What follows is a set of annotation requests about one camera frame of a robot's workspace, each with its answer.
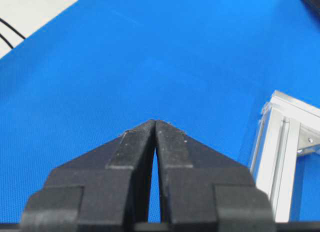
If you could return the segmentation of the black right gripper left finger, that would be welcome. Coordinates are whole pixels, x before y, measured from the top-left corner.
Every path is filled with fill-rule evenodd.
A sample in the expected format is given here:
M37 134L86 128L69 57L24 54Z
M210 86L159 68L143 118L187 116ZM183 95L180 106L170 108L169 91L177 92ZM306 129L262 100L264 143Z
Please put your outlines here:
M23 232L124 232L148 217L156 122L56 168L28 200Z

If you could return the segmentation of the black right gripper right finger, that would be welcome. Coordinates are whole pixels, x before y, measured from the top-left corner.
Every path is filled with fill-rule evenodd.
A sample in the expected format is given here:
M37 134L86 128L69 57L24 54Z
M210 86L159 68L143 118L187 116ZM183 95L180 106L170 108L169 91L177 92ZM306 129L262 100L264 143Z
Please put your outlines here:
M241 163L158 120L162 214L174 232L274 232L267 195Z

